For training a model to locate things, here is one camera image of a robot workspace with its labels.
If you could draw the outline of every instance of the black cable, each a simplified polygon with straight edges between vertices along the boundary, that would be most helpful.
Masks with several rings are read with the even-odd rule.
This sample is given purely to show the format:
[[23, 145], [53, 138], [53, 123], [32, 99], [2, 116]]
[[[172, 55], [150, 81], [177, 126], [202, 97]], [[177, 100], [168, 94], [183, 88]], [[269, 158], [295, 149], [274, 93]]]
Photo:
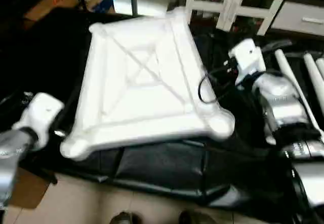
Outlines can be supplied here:
[[198, 85], [198, 97], [199, 97], [199, 99], [200, 99], [201, 102], [203, 102], [205, 104], [210, 104], [210, 103], [215, 103], [217, 101], [217, 98], [215, 98], [214, 100], [211, 100], [211, 101], [205, 101], [205, 100], [203, 100], [203, 98], [201, 96], [201, 87], [202, 87], [203, 82], [205, 81], [206, 78], [209, 78], [213, 82], [217, 83], [217, 79], [213, 76], [213, 74], [227, 71], [229, 68], [230, 68], [229, 66], [224, 66], [224, 67], [221, 67], [221, 68], [214, 69], [211, 72], [207, 72], [204, 75], [204, 77], [201, 79], [201, 81], [199, 82], [199, 85]]

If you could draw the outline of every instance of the white cabinet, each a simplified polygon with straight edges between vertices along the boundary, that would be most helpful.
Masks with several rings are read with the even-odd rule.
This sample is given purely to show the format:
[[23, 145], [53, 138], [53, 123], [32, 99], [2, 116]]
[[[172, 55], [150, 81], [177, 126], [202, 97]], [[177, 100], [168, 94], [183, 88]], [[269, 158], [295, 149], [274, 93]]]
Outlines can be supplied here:
[[216, 15], [216, 27], [264, 35], [283, 0], [187, 0], [188, 22], [192, 12]]
[[202, 16], [206, 13], [214, 13], [217, 16], [216, 27], [222, 29], [232, 0], [187, 0], [187, 20], [190, 22], [192, 11], [198, 11]]

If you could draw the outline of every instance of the white cylinder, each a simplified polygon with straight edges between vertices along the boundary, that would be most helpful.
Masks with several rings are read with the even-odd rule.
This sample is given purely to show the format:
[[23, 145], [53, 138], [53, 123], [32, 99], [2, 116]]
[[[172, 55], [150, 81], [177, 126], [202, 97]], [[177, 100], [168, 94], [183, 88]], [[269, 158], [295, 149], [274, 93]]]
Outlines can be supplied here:
[[322, 110], [322, 114], [324, 115], [324, 80], [315, 64], [312, 55], [306, 53], [304, 55], [304, 60], [309, 73], [310, 80], [312, 81], [317, 96], [320, 109]]
[[320, 75], [322, 76], [322, 78], [324, 78], [324, 58], [319, 58], [318, 60], [316, 60], [316, 65], [320, 72]]
[[283, 51], [281, 49], [278, 49], [277, 51], [275, 51], [274, 54], [275, 54], [275, 58], [277, 59], [277, 62], [279, 64], [281, 72], [283, 74], [285, 74], [294, 83], [294, 85], [300, 95], [300, 98], [302, 99], [302, 101], [305, 105], [305, 108], [307, 110], [307, 113], [309, 115], [309, 118], [310, 118], [314, 128], [321, 131], [321, 129], [319, 128], [319, 125], [314, 117], [314, 114], [313, 114], [312, 110], [310, 109], [308, 101], [306, 100], [304, 93], [303, 93], [302, 89], [300, 88], [298, 81], [296, 80], [296, 77], [295, 77], [292, 69], [290, 68], [290, 65], [288, 64], [288, 61], [287, 61]]

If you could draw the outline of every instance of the tiled floor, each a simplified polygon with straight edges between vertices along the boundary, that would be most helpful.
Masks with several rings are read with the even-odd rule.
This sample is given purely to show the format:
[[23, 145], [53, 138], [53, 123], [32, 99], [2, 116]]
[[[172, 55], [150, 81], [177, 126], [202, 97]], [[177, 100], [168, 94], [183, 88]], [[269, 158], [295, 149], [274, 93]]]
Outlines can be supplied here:
[[143, 224], [177, 224], [183, 209], [208, 213], [219, 224], [261, 224], [236, 213], [200, 208], [195, 204], [143, 194], [58, 175], [34, 210], [9, 207], [5, 224], [109, 224], [123, 210], [138, 213]]

